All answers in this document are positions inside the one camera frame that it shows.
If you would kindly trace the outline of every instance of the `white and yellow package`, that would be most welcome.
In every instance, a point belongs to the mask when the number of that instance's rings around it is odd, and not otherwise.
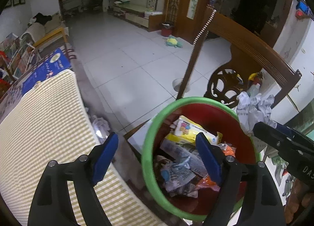
[[[204,133],[205,137],[212,145],[221,143],[221,133],[217,132],[217,136],[215,136],[212,133],[204,130],[201,125],[191,121],[184,115],[179,117],[177,126],[173,133],[174,136],[177,136],[180,139],[173,137],[172,134],[169,134],[170,136],[167,136],[167,138],[170,138],[169,140],[176,143],[184,143],[184,140],[186,140],[186,143],[195,145],[196,135],[200,132]]]

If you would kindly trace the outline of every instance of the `hand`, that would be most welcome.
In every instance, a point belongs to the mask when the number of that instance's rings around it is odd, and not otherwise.
[[[286,223],[290,223],[293,220],[293,215],[299,209],[299,205],[306,208],[311,201],[314,200],[314,193],[307,193],[304,195],[302,200],[299,200],[300,195],[304,192],[306,185],[299,179],[296,179],[293,183],[291,194],[288,197],[287,203],[285,205],[285,219]]]

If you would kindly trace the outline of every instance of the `wooden door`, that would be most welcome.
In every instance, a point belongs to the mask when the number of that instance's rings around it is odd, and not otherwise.
[[[188,18],[190,0],[180,0],[174,35],[192,43],[198,33],[209,0],[198,0],[194,18]]]

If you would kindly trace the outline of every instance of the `yellow circle logo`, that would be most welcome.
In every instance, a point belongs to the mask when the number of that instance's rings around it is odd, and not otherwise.
[[[50,59],[50,63],[53,63],[55,61],[57,61],[60,58],[61,54],[60,53],[56,53],[54,56],[52,56],[52,58]]]

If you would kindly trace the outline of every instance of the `crumpled paper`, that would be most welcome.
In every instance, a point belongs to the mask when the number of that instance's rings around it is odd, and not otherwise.
[[[246,92],[241,92],[237,96],[239,104],[236,113],[239,118],[240,126],[243,132],[249,137],[253,136],[254,125],[260,121],[276,128],[277,123],[270,119],[272,109],[270,106],[274,103],[274,95],[262,99],[259,93],[255,97],[250,98]]]

